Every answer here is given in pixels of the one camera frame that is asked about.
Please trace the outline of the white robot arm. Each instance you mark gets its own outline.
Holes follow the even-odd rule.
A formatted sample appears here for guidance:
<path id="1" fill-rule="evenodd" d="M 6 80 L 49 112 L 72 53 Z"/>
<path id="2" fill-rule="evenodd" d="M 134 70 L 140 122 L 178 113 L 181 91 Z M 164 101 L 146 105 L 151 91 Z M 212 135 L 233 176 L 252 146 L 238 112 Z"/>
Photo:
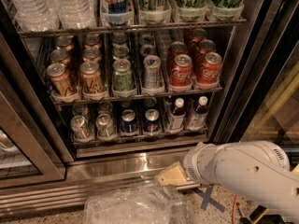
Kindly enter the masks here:
<path id="1" fill-rule="evenodd" d="M 268 141 L 224 145 L 198 143 L 183 162 L 175 162 L 155 176 L 162 186 L 188 180 L 217 184 L 299 223 L 299 175 L 290 170 L 288 156 Z"/>

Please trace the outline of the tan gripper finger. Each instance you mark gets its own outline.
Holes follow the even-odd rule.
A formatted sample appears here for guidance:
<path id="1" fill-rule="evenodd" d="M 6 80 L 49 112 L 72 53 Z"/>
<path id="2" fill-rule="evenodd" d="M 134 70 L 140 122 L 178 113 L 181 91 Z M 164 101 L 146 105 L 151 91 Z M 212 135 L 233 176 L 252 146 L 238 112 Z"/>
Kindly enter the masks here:
<path id="1" fill-rule="evenodd" d="M 188 177 L 181 163 L 177 161 L 157 174 L 155 180 L 162 186 L 178 186 L 186 184 Z"/>

